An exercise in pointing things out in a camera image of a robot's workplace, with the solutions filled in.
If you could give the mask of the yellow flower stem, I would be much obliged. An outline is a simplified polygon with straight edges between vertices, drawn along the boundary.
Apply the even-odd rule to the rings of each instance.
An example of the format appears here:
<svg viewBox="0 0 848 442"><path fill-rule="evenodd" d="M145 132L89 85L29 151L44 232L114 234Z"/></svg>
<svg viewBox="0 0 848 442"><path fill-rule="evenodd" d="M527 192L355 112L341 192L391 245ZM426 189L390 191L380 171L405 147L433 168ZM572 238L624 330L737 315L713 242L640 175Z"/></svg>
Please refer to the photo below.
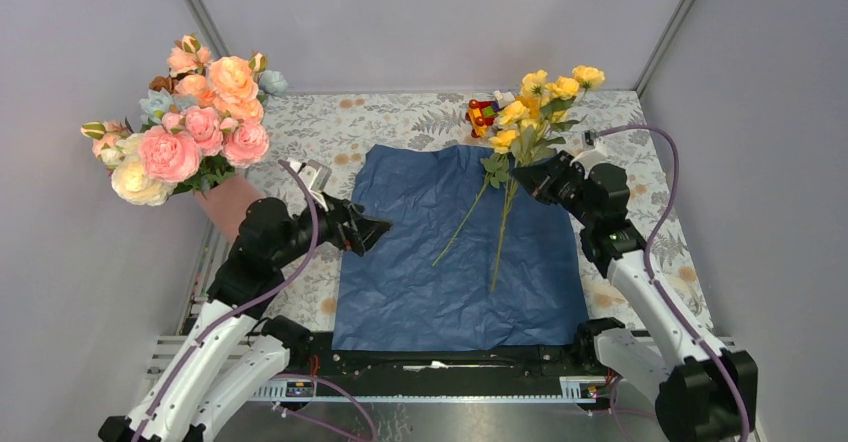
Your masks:
<svg viewBox="0 0 848 442"><path fill-rule="evenodd" d="M493 154L484 160L486 181L504 190L491 290L497 285L505 232L519 188L509 170L551 157L554 146L564 142L561 134L575 125L569 110L605 81L604 71L587 65L578 65L570 75L556 79L537 70L522 78L515 101L499 111L497 128L489 139Z"/></svg>

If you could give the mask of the blue paper bouquet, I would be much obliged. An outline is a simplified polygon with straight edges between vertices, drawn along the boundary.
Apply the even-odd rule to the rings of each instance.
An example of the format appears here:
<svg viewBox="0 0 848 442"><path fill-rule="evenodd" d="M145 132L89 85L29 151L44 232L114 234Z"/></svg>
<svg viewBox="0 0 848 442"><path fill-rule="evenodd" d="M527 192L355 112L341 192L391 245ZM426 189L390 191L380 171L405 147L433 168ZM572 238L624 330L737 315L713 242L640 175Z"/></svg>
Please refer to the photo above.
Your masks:
<svg viewBox="0 0 848 442"><path fill-rule="evenodd" d="M471 351L564 345L589 317L568 212L483 183L489 150L366 155L352 198L391 229L343 257L333 346Z"/></svg>

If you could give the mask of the pink rose stem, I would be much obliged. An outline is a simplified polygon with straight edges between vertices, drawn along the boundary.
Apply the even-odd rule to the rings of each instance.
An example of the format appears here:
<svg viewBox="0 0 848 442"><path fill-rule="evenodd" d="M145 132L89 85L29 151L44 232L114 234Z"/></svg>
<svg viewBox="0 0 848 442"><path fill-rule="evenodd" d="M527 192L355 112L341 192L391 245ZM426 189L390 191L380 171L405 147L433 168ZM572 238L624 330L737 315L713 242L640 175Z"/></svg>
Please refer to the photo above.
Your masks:
<svg viewBox="0 0 848 442"><path fill-rule="evenodd" d="M221 122L221 131L221 154L235 168L245 169L262 161L269 150L268 133L259 122L239 122L228 117Z"/></svg>
<svg viewBox="0 0 848 442"><path fill-rule="evenodd" d="M168 112L142 134L138 155L149 177L177 184L196 175L205 157L223 149L222 119L212 107Z"/></svg>

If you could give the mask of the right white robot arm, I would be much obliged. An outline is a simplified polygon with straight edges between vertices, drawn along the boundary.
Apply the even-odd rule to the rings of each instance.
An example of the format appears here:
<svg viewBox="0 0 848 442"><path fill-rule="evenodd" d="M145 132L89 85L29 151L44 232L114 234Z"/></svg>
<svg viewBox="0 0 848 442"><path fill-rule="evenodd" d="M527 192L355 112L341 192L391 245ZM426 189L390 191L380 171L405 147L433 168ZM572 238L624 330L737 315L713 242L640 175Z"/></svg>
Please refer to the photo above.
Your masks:
<svg viewBox="0 0 848 442"><path fill-rule="evenodd" d="M613 321L578 341L575 364L597 374L605 367L654 405L670 441L745 441L755 427L758 367L744 350L714 336L653 267L647 243L628 216L628 177L596 150L561 151L512 171L531 197L566 209L582 226L586 259L629 302L653 344L637 341Z"/></svg>

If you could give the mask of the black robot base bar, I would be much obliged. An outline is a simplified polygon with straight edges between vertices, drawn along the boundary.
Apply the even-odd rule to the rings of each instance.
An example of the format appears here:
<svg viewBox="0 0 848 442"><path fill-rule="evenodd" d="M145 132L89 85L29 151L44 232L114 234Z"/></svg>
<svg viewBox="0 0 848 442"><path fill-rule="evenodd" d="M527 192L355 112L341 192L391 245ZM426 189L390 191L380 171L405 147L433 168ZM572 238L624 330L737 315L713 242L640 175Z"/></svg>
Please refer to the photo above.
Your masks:
<svg viewBox="0 0 848 442"><path fill-rule="evenodd" d="M573 343L565 345L435 352L335 349L332 333L309 333L284 317L267 323L263 331L266 334L281 331L294 344L289 365L283 374L271 380L302 378L349 397L347 389L351 386L376 384L380 391L389 391L392 387L445 380L478 390L495 384L512 385L521 377L597 378L601 387L608 389L613 375L596 358L591 338L604 329L618 329L621 325L615 318L589 320L579 325Z"/></svg>

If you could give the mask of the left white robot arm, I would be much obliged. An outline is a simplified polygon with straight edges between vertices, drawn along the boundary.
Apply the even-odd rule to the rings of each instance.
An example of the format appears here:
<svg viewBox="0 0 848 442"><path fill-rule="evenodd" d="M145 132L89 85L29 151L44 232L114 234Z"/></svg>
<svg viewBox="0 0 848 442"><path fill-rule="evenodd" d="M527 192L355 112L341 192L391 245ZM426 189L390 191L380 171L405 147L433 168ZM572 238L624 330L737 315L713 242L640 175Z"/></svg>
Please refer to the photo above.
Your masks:
<svg viewBox="0 0 848 442"><path fill-rule="evenodd" d="M212 441L273 376L299 372L309 363L310 332L279 316L229 370L223 368L321 244L363 256L392 224L365 215L361 205L324 193L327 167L315 161L281 166L304 195L306 208L299 215L239 177L210 191L214 216L228 221L233 241L229 255L167 368L139 405L104 421L100 440Z"/></svg>

